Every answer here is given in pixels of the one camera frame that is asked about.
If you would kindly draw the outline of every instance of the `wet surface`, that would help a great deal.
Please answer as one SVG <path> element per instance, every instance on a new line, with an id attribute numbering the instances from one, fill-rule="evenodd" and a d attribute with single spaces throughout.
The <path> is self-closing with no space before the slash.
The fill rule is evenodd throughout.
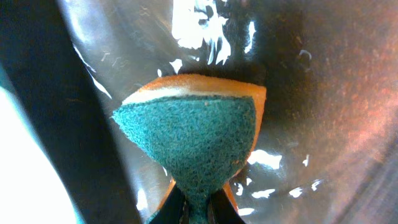
<path id="1" fill-rule="evenodd" d="M 247 223 L 397 217 L 398 2 L 60 5 L 77 51 L 102 86 L 108 117 L 160 76 L 199 73 L 267 87 L 256 157 L 231 180 Z M 196 14 L 178 17 L 177 7 Z M 170 174 L 109 122 L 146 219 Z"/>

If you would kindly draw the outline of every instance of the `sponge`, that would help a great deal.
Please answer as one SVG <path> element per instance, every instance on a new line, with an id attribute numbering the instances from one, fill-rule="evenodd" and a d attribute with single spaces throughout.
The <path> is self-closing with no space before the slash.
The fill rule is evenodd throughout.
<path id="1" fill-rule="evenodd" d="M 114 111 L 123 133 L 164 166 L 190 204 L 190 223 L 207 223 L 207 203 L 253 150 L 266 90 L 200 75 L 159 78 Z"/>

